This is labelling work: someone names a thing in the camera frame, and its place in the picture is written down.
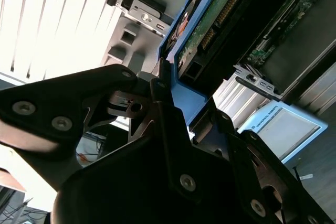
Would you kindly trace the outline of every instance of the blue plastic frame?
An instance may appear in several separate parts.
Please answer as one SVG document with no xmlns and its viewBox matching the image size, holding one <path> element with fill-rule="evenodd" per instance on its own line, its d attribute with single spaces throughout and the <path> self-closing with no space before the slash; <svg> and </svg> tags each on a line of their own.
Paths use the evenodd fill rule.
<svg viewBox="0 0 336 224">
<path fill-rule="evenodd" d="M 188 38 L 196 28 L 198 22 L 201 20 L 203 14 L 205 13 L 211 1 L 212 0 L 201 0 L 193 16 L 191 17 L 190 21 L 185 27 L 181 37 L 178 39 L 175 46 L 170 51 L 167 57 L 167 60 L 169 60 L 170 63 L 172 63 L 172 95 L 174 105 L 182 110 L 186 125 L 190 125 L 192 120 L 201 111 L 201 109 L 207 102 L 207 97 L 195 90 L 192 90 L 191 88 L 189 88 L 188 86 L 179 81 L 178 79 L 179 72 L 177 69 L 178 64 L 177 57 L 181 52 L 181 50 L 183 49 L 183 46 L 187 42 Z M 158 59 L 161 57 L 163 46 L 166 44 L 166 41 L 171 36 L 171 34 L 175 31 L 177 23 L 182 17 L 189 2 L 190 0 L 186 0 L 184 8 L 181 9 L 178 16 L 175 18 L 173 24 L 171 25 L 167 35 L 162 40 L 158 48 L 157 53 Z"/>
<path fill-rule="evenodd" d="M 283 102 L 271 101 L 261 109 L 259 109 L 255 114 L 253 114 L 239 129 L 238 132 L 241 133 L 244 130 L 251 130 L 258 133 L 265 124 L 272 120 L 273 116 L 281 109 L 285 109 L 305 120 L 315 124 L 319 127 L 310 137 L 303 141 L 299 146 L 297 146 L 291 153 L 284 157 L 281 162 L 284 164 L 294 157 L 300 150 L 306 147 L 311 141 L 313 141 L 318 135 L 320 135 L 328 125 L 313 115 L 301 110 L 294 105 L 287 105 Z"/>
</svg>

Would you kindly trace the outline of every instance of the hex bolt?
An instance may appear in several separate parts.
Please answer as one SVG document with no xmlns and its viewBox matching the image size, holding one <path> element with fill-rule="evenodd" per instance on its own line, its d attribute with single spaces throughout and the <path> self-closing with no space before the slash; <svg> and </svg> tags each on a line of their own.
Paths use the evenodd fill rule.
<svg viewBox="0 0 336 224">
<path fill-rule="evenodd" d="M 222 115 L 222 118 L 224 118 L 225 120 L 229 120 L 229 117 L 227 115 Z"/>
<path fill-rule="evenodd" d="M 128 73 L 127 71 L 123 71 L 122 74 L 126 77 L 131 77 L 132 75 Z"/>
<path fill-rule="evenodd" d="M 147 14 L 147 13 L 142 14 L 142 15 L 141 15 L 141 19 L 142 19 L 143 21 L 147 21 L 147 20 L 149 19 L 148 14 Z"/>
<path fill-rule="evenodd" d="M 165 87 L 166 87 L 165 84 L 163 84 L 162 82 L 159 82 L 159 81 L 158 81 L 158 85 L 159 85 L 161 88 L 165 88 Z"/>
<path fill-rule="evenodd" d="M 259 216 L 261 217 L 266 216 L 266 211 L 264 209 L 264 206 L 256 199 L 251 200 L 251 207 L 253 211 L 256 212 Z"/>
<path fill-rule="evenodd" d="M 36 111 L 35 105 L 31 102 L 20 101 L 13 104 L 12 109 L 19 115 L 31 115 Z"/>
<path fill-rule="evenodd" d="M 312 216 L 312 215 L 308 215 L 308 221 L 311 224 L 319 224 L 319 222 Z"/>
<path fill-rule="evenodd" d="M 250 134 L 251 138 L 254 140 L 257 140 L 257 137 L 255 137 L 253 134 Z"/>
<path fill-rule="evenodd" d="M 72 121 L 65 116 L 57 116 L 52 122 L 52 126 L 59 131 L 68 131 L 72 128 Z"/>
<path fill-rule="evenodd" d="M 183 61 L 180 61 L 177 65 L 177 68 L 180 69 L 183 66 Z"/>
<path fill-rule="evenodd" d="M 188 174 L 182 174 L 180 176 L 180 183 L 184 189 L 188 191 L 194 191 L 196 189 L 195 180 Z"/>
</svg>

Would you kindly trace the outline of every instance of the metal panel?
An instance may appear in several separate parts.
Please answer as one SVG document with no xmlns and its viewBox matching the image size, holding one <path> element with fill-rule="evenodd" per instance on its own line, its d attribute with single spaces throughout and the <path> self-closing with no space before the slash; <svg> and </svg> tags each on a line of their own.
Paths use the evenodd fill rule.
<svg viewBox="0 0 336 224">
<path fill-rule="evenodd" d="M 302 94 L 298 105 L 320 115 L 336 101 L 336 63 Z"/>
<path fill-rule="evenodd" d="M 228 114 L 234 127 L 240 127 L 268 99 L 236 81 L 236 74 L 224 80 L 214 93 L 218 109 Z"/>
</svg>

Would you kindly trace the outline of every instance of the circuit board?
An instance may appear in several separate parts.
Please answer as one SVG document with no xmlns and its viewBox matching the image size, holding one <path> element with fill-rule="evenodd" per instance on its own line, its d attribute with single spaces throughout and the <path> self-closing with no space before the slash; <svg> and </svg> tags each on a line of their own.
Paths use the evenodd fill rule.
<svg viewBox="0 0 336 224">
<path fill-rule="evenodd" d="M 192 35 L 186 42 L 183 50 L 179 54 L 179 62 L 183 61 L 192 51 L 195 50 L 200 44 L 203 48 L 207 46 L 207 41 L 213 36 L 213 31 L 211 26 L 218 21 L 223 13 L 223 8 L 230 4 L 230 0 L 213 0 L 210 4 L 208 10 L 202 17 L 202 20 L 199 22 Z"/>
<path fill-rule="evenodd" d="M 292 3 L 293 0 L 287 0 L 281 9 L 277 12 L 275 17 L 271 20 L 270 24 L 274 23 L 286 10 L 286 8 Z M 285 37 L 292 31 L 295 25 L 303 18 L 307 11 L 314 5 L 317 0 L 300 0 L 295 7 L 295 15 L 287 25 L 285 30 L 282 32 L 281 36 L 277 41 L 274 42 L 267 50 L 254 49 L 252 53 L 247 57 L 249 63 L 255 67 L 262 66 L 266 59 L 272 54 L 272 52 L 277 48 L 279 43 L 285 39 Z"/>
</svg>

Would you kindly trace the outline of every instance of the white label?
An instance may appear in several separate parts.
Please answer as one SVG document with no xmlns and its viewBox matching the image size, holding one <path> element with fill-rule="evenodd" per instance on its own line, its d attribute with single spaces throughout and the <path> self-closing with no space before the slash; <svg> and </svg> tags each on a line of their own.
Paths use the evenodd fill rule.
<svg viewBox="0 0 336 224">
<path fill-rule="evenodd" d="M 313 175 L 312 174 L 308 174 L 308 175 L 305 175 L 305 176 L 300 176 L 300 180 L 305 180 L 305 179 L 309 179 L 309 178 L 312 178 Z"/>
</svg>

